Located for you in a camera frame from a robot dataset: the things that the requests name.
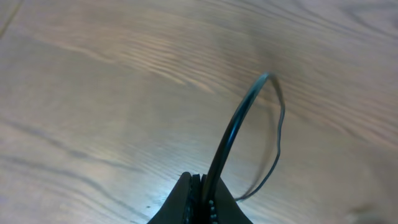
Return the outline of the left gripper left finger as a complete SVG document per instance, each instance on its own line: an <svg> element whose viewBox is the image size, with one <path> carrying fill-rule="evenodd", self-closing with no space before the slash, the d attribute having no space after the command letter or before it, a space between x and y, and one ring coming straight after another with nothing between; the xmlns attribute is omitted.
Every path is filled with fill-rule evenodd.
<svg viewBox="0 0 398 224"><path fill-rule="evenodd" d="M192 175L189 172L184 172L180 176L160 210L149 220L148 224L184 223L191 180Z"/></svg>

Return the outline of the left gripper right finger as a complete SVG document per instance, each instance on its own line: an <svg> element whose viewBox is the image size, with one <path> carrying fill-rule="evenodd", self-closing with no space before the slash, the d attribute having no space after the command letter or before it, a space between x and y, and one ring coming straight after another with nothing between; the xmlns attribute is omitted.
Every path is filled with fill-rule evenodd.
<svg viewBox="0 0 398 224"><path fill-rule="evenodd" d="M240 209L225 183L220 179L215 194L200 202L200 223L252 224Z"/></svg>

